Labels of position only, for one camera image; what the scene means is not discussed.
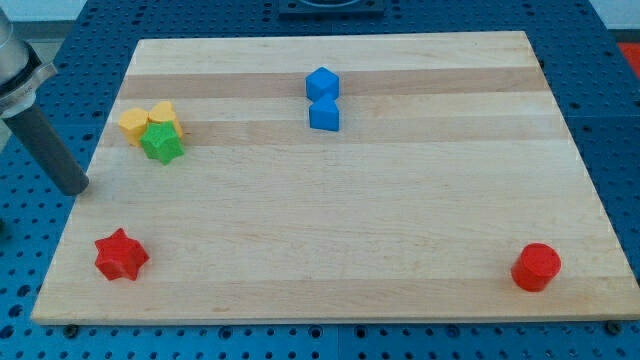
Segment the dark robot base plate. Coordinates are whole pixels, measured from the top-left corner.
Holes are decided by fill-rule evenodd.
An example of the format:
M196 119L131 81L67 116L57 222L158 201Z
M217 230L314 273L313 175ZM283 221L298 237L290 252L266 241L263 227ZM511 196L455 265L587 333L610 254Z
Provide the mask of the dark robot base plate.
M280 18L303 16L382 15L387 0L277 0Z

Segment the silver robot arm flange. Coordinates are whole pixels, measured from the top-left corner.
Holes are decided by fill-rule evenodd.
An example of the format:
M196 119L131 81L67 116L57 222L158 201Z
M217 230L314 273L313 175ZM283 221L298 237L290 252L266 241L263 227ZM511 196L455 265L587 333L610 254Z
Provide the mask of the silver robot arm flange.
M56 74L55 65L44 62L30 44L20 39L1 11L1 117L14 117L30 108L38 88Z

